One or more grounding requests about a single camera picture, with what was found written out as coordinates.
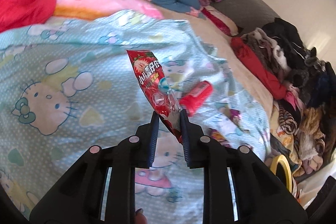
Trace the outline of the left hand painted nails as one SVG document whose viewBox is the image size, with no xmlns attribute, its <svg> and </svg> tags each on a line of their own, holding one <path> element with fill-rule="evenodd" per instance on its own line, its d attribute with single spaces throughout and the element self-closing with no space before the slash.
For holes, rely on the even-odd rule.
<svg viewBox="0 0 336 224">
<path fill-rule="evenodd" d="M 135 212 L 135 224 L 147 224 L 147 218 L 143 213 L 143 209 L 138 209 Z"/>
</svg>

